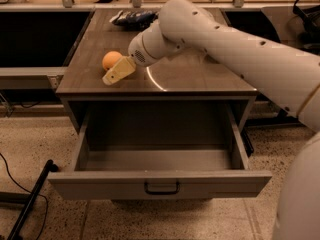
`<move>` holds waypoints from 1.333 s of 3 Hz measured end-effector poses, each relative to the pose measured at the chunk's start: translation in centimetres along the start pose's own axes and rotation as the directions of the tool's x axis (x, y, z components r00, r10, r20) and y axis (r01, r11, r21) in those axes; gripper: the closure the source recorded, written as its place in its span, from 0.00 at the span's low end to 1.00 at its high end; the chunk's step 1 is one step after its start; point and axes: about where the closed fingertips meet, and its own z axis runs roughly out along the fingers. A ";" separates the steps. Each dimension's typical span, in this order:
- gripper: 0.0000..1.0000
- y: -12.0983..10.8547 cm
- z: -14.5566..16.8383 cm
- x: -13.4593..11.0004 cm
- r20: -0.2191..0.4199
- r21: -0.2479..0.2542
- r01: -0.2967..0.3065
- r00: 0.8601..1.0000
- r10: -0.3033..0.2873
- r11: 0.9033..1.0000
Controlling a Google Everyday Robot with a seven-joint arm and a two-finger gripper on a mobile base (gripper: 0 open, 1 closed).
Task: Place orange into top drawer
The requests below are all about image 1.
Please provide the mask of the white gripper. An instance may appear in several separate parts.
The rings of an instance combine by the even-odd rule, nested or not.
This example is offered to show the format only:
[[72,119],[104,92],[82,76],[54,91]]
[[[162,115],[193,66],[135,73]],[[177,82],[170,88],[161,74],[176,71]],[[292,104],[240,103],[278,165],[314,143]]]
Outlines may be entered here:
[[185,48],[184,45],[167,39],[161,31],[159,21],[154,21],[147,29],[132,39],[128,56],[122,56],[102,77],[106,85],[112,85],[136,70],[136,64],[148,67],[164,57],[172,56]]

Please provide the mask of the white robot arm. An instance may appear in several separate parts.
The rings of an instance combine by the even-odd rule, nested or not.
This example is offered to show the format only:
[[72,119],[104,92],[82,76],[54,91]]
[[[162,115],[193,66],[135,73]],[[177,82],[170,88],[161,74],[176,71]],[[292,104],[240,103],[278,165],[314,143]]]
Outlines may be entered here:
[[221,25],[187,0],[170,0],[128,54],[107,67],[103,82],[114,84],[184,47],[205,52],[315,132],[284,180],[272,240],[320,240],[320,58]]

